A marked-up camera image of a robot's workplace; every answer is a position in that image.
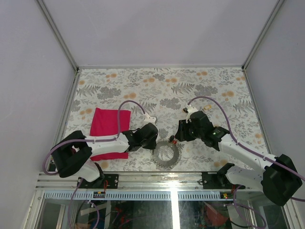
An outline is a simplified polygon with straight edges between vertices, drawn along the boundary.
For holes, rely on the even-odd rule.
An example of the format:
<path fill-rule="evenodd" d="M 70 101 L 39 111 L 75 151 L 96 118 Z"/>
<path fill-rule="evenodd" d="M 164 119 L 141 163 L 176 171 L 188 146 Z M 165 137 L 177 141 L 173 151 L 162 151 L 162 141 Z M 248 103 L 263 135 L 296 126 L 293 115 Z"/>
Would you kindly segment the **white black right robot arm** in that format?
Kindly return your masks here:
<path fill-rule="evenodd" d="M 231 155 L 250 169 L 243 169 L 227 163 L 217 176 L 218 185 L 228 188 L 232 184 L 259 190 L 274 204 L 284 206 L 302 186 L 303 182 L 296 175 L 296 168 L 288 156 L 282 154 L 260 153 L 250 146 L 241 146 L 234 141 L 225 128 L 213 126 L 203 111 L 193 107 L 184 108 L 186 118 L 180 120 L 175 138 L 180 141 L 200 139 L 207 147 Z"/>

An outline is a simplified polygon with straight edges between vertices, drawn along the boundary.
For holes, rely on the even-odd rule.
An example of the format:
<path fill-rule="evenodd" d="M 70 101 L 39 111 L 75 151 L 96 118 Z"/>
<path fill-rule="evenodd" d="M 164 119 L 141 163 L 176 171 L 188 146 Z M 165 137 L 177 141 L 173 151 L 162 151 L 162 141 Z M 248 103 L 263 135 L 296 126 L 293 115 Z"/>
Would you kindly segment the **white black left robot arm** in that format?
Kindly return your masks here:
<path fill-rule="evenodd" d="M 123 131 L 117 137 L 86 137 L 81 131 L 75 131 L 52 149 L 51 156 L 61 178 L 77 176 L 93 188 L 100 188 L 104 184 L 104 174 L 92 157 L 134 152 L 139 148 L 153 150 L 157 136 L 158 129 L 152 123 L 135 131 Z"/>

